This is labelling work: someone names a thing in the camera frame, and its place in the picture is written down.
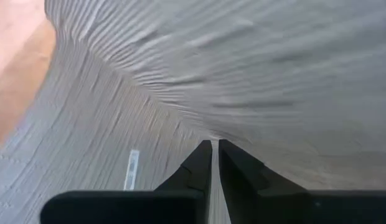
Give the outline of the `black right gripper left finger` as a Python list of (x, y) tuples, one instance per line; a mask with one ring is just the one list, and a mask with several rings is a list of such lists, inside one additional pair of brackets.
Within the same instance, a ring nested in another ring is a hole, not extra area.
[(209, 189), (211, 169), (212, 144), (210, 140), (203, 140), (156, 191), (194, 189), (205, 192)]

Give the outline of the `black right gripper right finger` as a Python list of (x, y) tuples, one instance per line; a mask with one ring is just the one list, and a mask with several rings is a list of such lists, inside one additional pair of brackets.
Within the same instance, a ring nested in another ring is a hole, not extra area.
[(271, 170), (262, 161), (234, 143), (219, 141), (220, 170), (233, 182), (247, 183), (256, 192), (305, 192), (306, 189)]

